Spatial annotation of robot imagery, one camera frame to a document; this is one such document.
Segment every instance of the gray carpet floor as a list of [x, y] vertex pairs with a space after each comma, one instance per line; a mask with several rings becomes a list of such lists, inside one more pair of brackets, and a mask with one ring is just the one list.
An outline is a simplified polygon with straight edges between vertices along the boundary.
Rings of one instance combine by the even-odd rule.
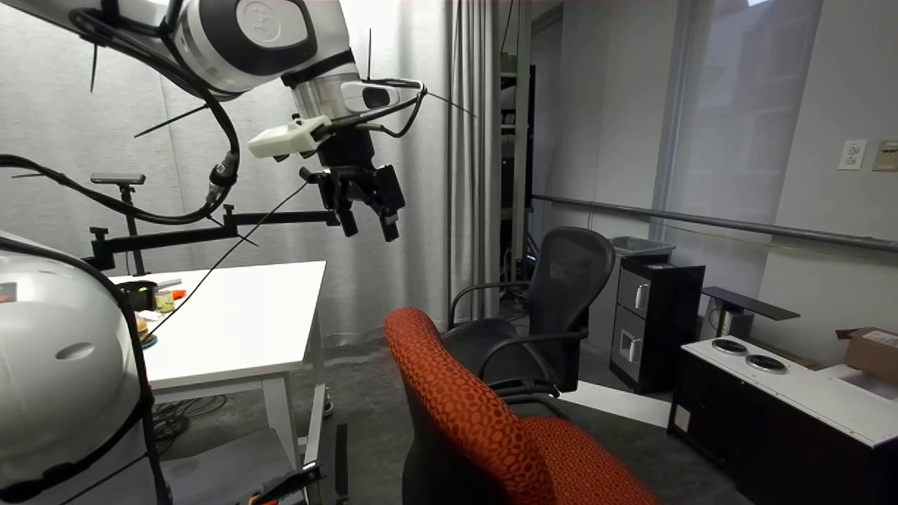
[[[602, 355], [585, 353], [585, 371], [607, 367]], [[325, 427], [322, 490], [334, 493], [334, 427], [349, 427], [349, 501], [402, 505], [402, 463], [412, 441], [412, 424], [402, 389], [402, 379], [383, 343], [341, 348], [325, 353], [320, 375], [338, 402]], [[297, 371], [294, 399], [301, 402], [297, 428], [306, 433], [314, 371]], [[663, 501], [676, 505], [741, 505], [746, 501], [732, 480], [717, 470], [691, 445], [666, 428], [558, 403], [602, 445], [617, 454]], [[165, 456], [188, 456], [230, 437], [264, 428], [262, 396], [230, 396], [216, 413], [192, 417], [192, 428], [181, 435]]]

